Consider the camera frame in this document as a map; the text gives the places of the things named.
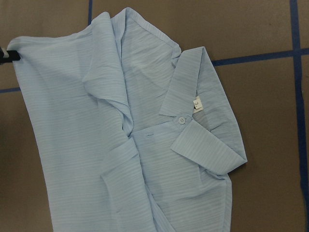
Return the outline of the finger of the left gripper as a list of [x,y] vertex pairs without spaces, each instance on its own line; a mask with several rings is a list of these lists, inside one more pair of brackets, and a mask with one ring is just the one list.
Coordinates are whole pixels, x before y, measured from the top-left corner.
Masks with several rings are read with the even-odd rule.
[[21,59],[19,53],[15,50],[6,50],[0,48],[0,63],[12,63],[13,61],[19,61]]

